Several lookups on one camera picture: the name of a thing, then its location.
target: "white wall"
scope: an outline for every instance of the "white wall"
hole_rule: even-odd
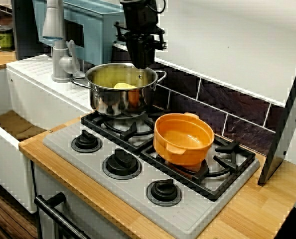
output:
[[[293,1],[171,0],[160,26],[168,50],[158,58],[285,104],[296,74]]]

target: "pot handle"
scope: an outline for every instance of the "pot handle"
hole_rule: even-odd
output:
[[[184,113],[184,115],[186,116],[191,116],[191,117],[194,117],[195,119],[199,120],[199,116],[195,115],[195,114],[192,114],[192,113]]]
[[[163,76],[159,80],[157,80],[156,84],[154,85],[154,89],[153,89],[154,91],[156,90],[157,84],[160,81],[162,81],[164,78],[166,78],[166,76],[167,76],[167,72],[166,71],[155,71],[155,72],[161,72],[161,73],[163,73]]]
[[[84,87],[84,88],[87,88],[87,89],[93,91],[94,92],[94,96],[96,98],[99,98],[100,96],[99,96],[99,93],[96,91],[96,89],[94,89],[94,88],[92,88],[90,86],[84,85],[82,83],[76,82],[77,80],[84,80],[84,79],[85,79],[85,77],[74,77],[73,79],[70,80],[70,82],[73,83],[76,86],[81,86],[81,87]]]
[[[176,146],[173,146],[171,144],[167,144],[167,147],[166,149],[172,153],[172,154],[176,154],[176,155],[183,155],[186,150],[185,149],[182,149],[182,148],[177,148]]]

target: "orange pot handle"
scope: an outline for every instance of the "orange pot handle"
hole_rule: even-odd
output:
[[[199,120],[199,116],[195,115],[195,114],[192,114],[192,113],[184,113],[184,115],[186,116],[191,116],[191,117],[194,117],[195,119]]]
[[[183,155],[186,150],[185,149],[182,149],[182,148],[177,148],[176,146],[173,146],[171,144],[167,144],[167,147],[166,149],[172,153],[172,154],[177,154],[177,155]]]

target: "stainless steel pot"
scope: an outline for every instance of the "stainless steel pot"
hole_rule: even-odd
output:
[[[164,75],[158,80],[156,72]],[[90,105],[100,114],[111,118],[133,118],[152,106],[157,83],[166,76],[165,71],[137,69],[131,63],[111,63],[93,67],[85,77],[75,77],[71,82],[90,90]],[[84,79],[88,85],[76,82]],[[114,89],[117,83],[127,83],[135,88]]]

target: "black oven handle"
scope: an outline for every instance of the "black oven handle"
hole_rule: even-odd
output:
[[[41,195],[38,195],[34,199],[34,203],[43,210],[50,218],[59,224],[67,233],[69,233],[74,239],[91,239],[76,225],[69,221],[56,207],[60,203],[66,200],[63,193],[58,193],[54,197],[45,200]]]

